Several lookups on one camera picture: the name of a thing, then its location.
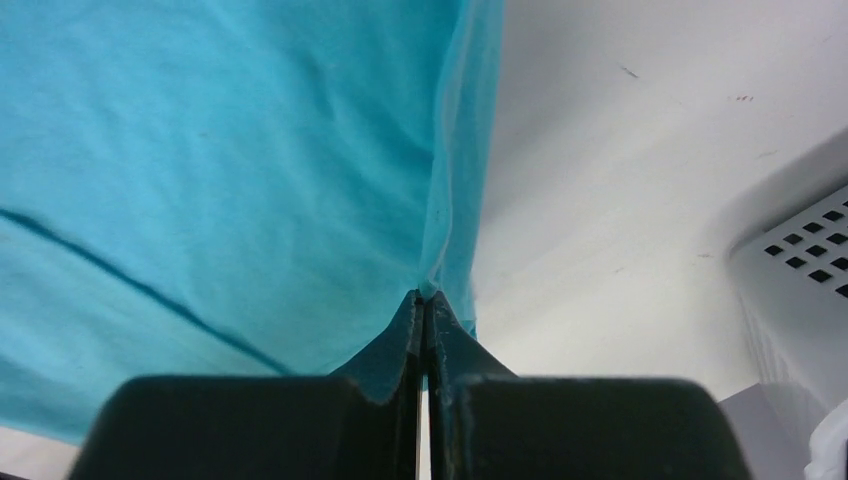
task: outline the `blue cloth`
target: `blue cloth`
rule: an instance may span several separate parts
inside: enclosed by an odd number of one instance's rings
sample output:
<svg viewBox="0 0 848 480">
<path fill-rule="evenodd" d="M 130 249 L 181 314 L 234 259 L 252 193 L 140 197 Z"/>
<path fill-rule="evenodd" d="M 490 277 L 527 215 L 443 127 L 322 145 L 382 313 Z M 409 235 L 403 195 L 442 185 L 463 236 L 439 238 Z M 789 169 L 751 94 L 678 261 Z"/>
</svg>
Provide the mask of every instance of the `blue cloth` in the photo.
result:
<svg viewBox="0 0 848 480">
<path fill-rule="evenodd" d="M 326 373 L 409 289 L 473 329 L 499 0 L 0 9 L 0 423 Z"/>
</svg>

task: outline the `dark seam line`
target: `dark seam line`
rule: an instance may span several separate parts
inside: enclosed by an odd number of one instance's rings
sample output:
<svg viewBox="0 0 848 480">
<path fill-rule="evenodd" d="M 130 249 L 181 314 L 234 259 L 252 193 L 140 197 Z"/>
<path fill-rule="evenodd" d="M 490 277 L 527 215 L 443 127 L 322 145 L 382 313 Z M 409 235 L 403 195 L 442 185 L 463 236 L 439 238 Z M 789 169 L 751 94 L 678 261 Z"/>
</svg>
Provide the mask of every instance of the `dark seam line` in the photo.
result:
<svg viewBox="0 0 848 480">
<path fill-rule="evenodd" d="M 209 326 L 205 322 L 203 322 L 203 320 L 198 318 L 195 314 L 193 314 L 185 306 L 180 305 L 179 303 L 177 303 L 177 302 L 165 297 L 161 293 L 157 292 L 153 288 L 133 279 L 132 277 L 128 276 L 127 274 L 122 272 L 120 269 L 115 267 L 114 265 L 109 264 L 105 260 L 93 255 L 91 252 L 86 251 L 82 247 L 75 245 L 75 244 L 73 244 L 73 243 L 71 243 L 67 240 L 64 240 L 63 238 L 59 237 L 58 235 L 56 235 L 55 233 L 51 232 L 49 229 L 47 229 L 46 227 L 44 227 L 43 225 L 38 223 L 37 221 L 35 221 L 35 220 L 33 220 L 33 219 L 31 219 L 27 216 L 24 216 L 24 215 L 21 215 L 21 214 L 18 214 L 18 213 L 14 213 L 14 212 L 10 212 L 9 210 L 6 210 L 4 208 L 0 208 L 0 217 L 6 218 L 7 220 L 9 220 L 9 221 L 27 229 L 27 230 L 29 230 L 30 232 L 44 238 L 45 240 L 56 243 L 56 244 L 64 247 L 66 250 L 70 250 L 72 253 L 79 255 L 80 257 L 91 262 L 92 264 L 94 264 L 95 266 L 97 266 L 98 268 L 100 268 L 101 270 L 106 272 L 107 274 L 112 275 L 113 277 L 117 278 L 118 280 L 120 280 L 124 283 L 127 283 L 132 288 L 134 288 L 134 289 L 138 290 L 139 292 L 141 292 L 142 294 L 144 294 L 146 297 L 148 297 L 151 300 L 155 301 L 156 303 L 162 305 L 166 309 L 174 312 L 178 316 L 184 318 L 186 321 L 193 324 L 194 326 L 196 326 L 200 330 L 208 333 L 209 335 L 211 335 L 211 336 L 215 337 L 216 339 L 224 342 L 225 344 L 227 344 L 227 345 L 229 345 L 229 346 L 231 346 L 231 347 L 233 347 L 237 350 L 240 350 L 241 352 L 245 353 L 246 355 L 253 357 L 255 360 L 262 363 L 266 367 L 271 368 L 272 370 L 279 373 L 280 375 L 293 375 L 292 371 L 288 367 L 286 367 L 285 365 L 277 362 L 276 360 L 269 357 L 268 355 L 260 352 L 255 347 L 251 346 L 250 344 L 245 343 L 242 340 L 239 340 L 237 338 L 231 337 L 231 336 L 227 335 L 226 333 L 219 332 L 219 331 L 215 330 L 214 328 L 212 328 L 211 326 Z"/>
</svg>

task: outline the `white surface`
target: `white surface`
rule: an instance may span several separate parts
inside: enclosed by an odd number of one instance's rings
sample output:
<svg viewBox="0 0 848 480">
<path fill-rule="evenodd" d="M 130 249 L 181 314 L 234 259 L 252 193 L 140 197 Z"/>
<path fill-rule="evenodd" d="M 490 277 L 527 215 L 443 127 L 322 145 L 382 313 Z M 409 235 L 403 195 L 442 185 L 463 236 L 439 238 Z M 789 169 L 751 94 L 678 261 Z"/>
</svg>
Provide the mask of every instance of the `white surface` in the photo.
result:
<svg viewBox="0 0 848 480">
<path fill-rule="evenodd" d="M 846 171 L 813 150 L 848 125 L 847 21 L 839 0 L 508 0 L 481 341 L 519 373 L 754 383 L 724 257 Z"/>
<path fill-rule="evenodd" d="M 76 454 L 76 447 L 0 427 L 0 472 L 27 480 L 58 480 Z"/>
<path fill-rule="evenodd" d="M 807 480 L 845 479 L 845 438 L 848 438 L 848 400 L 830 412 L 810 437 L 812 461 L 804 469 Z"/>
</svg>

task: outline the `scuff mark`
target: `scuff mark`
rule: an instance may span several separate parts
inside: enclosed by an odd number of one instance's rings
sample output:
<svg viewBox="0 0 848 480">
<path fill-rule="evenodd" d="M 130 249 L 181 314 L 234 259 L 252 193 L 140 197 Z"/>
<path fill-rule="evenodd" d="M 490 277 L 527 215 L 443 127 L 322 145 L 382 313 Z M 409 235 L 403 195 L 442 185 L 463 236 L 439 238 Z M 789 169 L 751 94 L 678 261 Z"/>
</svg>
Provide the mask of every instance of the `scuff mark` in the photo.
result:
<svg viewBox="0 0 848 480">
<path fill-rule="evenodd" d="M 625 67 L 624 65 L 622 65 L 620 63 L 618 64 L 618 68 L 620 68 L 622 72 L 630 75 L 631 77 L 635 78 L 636 80 L 639 80 L 639 75 L 636 75 L 635 73 L 633 73 L 633 70 L 630 70 L 629 68 Z"/>
</svg>

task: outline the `white plastic basket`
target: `white plastic basket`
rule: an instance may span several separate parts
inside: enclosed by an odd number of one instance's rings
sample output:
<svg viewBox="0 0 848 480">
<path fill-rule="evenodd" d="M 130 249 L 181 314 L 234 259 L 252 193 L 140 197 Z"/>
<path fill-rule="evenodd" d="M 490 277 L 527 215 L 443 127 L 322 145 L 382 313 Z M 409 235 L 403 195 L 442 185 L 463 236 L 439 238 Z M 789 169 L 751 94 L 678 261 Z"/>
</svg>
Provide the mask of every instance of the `white plastic basket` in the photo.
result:
<svg viewBox="0 0 848 480">
<path fill-rule="evenodd" d="M 730 269 L 766 396 L 809 445 L 806 477 L 845 479 L 848 187 L 738 249 Z"/>
</svg>

